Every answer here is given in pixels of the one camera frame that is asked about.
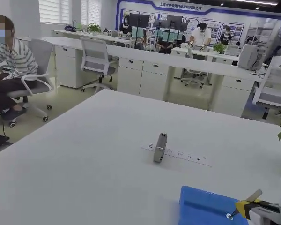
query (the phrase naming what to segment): striped shirt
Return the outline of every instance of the striped shirt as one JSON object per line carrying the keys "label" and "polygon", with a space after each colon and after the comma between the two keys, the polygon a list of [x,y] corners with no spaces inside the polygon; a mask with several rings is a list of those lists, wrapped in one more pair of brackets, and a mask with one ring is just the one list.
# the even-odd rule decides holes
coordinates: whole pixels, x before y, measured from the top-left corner
{"label": "striped shirt", "polygon": [[9,76],[4,78],[4,80],[37,74],[38,65],[32,51],[24,42],[17,38],[13,40],[12,50],[9,49],[7,44],[0,44],[0,63],[4,61],[6,61],[7,65],[11,68]]}

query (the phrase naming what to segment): floor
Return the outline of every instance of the floor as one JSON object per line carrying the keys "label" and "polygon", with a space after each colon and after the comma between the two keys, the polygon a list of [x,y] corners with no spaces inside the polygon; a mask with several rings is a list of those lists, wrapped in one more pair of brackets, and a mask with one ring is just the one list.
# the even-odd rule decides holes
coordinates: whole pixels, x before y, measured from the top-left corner
{"label": "floor", "polygon": [[[52,65],[50,66],[50,72],[52,75],[56,73]],[[116,87],[117,74],[113,76],[112,83],[109,83],[109,79],[104,79],[103,82]],[[53,106],[53,109],[48,111],[50,122],[52,119],[60,116],[69,109],[75,107],[80,102],[92,96],[94,91],[95,90],[93,88],[88,88],[85,90],[85,92],[81,92],[80,90],[58,87],[55,91],[52,91],[48,94],[35,95],[30,97],[29,100],[39,107],[42,107],[44,110],[47,110],[47,105]],[[204,87],[200,89],[196,84],[185,86],[180,82],[179,79],[174,79],[168,101],[180,105],[208,110],[208,99],[210,93],[211,86],[208,84],[204,85]],[[265,120],[265,122],[277,125],[281,124],[281,116],[277,116],[275,113],[275,111],[270,111],[268,119]],[[263,108],[252,105],[251,99],[249,99],[246,109],[243,113],[243,117],[251,120],[261,120],[262,114]],[[10,141],[15,143],[31,132],[37,130],[44,124],[45,123],[41,118],[36,117],[33,112],[28,111],[25,115],[18,118],[17,124],[14,128],[11,128],[8,126],[8,124],[5,124],[5,132],[6,135],[10,137]],[[3,125],[2,121],[0,120],[0,135],[2,134]]]}

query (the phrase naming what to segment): power strip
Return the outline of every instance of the power strip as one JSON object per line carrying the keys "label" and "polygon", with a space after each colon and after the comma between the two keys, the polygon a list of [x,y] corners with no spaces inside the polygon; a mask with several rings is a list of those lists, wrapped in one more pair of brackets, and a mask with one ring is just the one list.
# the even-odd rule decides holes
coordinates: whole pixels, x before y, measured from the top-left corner
{"label": "power strip", "polygon": [[[145,150],[149,150],[149,151],[155,151],[155,147],[153,144],[149,144],[148,146],[145,147],[141,147],[142,149]],[[175,158],[180,158],[180,159],[184,159],[193,163],[198,163],[201,165],[206,165],[211,167],[211,164],[208,162],[207,158],[205,156],[198,156],[198,155],[194,155],[192,153],[189,152],[185,152],[185,151],[178,151],[178,150],[173,150],[173,149],[169,149],[166,148],[164,151],[164,154],[167,156],[172,156]]]}

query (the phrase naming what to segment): window blind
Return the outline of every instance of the window blind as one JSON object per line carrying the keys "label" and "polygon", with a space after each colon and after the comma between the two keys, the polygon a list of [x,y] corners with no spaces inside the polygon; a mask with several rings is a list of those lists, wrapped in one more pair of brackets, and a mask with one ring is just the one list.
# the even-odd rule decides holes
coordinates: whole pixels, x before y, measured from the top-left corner
{"label": "window blind", "polygon": [[81,1],[81,23],[88,25],[101,23],[101,0],[82,0]]}
{"label": "window blind", "polygon": [[70,23],[70,0],[38,0],[41,23]]}

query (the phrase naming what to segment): ceiling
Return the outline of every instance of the ceiling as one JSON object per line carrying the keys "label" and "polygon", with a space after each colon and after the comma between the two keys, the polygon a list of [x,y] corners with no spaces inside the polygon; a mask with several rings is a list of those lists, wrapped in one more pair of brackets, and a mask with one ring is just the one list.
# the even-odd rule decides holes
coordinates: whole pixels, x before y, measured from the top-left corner
{"label": "ceiling", "polygon": [[[174,1],[187,2],[187,0],[174,0]],[[251,10],[256,10],[256,7],[259,7],[259,11],[281,13],[281,0],[254,0],[254,1],[278,2],[278,5],[268,6],[268,5],[261,5],[261,4],[236,2],[230,0],[190,0],[190,3],[211,5],[211,6],[220,6],[221,3],[224,3],[223,5],[224,7],[242,8],[242,9],[251,9]]]}

